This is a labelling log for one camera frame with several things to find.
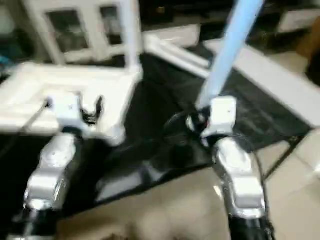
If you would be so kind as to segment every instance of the tile floor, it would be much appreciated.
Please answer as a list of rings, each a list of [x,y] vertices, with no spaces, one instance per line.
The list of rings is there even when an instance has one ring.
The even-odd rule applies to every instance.
[[[275,61],[289,64],[283,56]],[[294,60],[297,73],[304,61]],[[320,131],[315,131],[267,182],[277,240],[317,240],[320,236]],[[258,152],[266,171],[288,148],[280,142]],[[103,240],[111,233],[139,240],[229,240],[224,206],[214,190],[219,179],[204,169],[142,195],[83,212],[59,224],[60,240]]]

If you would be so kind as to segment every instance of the light blue tube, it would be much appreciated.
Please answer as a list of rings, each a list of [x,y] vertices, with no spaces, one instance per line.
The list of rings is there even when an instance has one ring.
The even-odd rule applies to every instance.
[[[196,106],[202,109],[218,96],[225,86],[240,49],[262,8],[264,0],[238,0],[223,39],[223,48],[217,55],[209,78],[202,86]]]

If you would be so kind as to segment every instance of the wire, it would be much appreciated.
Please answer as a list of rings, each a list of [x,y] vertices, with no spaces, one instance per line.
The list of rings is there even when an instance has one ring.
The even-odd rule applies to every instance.
[[[29,126],[31,126],[38,117],[42,114],[44,109],[47,106],[47,102],[44,102],[41,108],[25,123],[24,126],[22,126],[19,131],[10,138],[9,142],[2,148],[0,151],[0,160],[15,146],[15,144],[18,141],[18,138],[26,132]]]

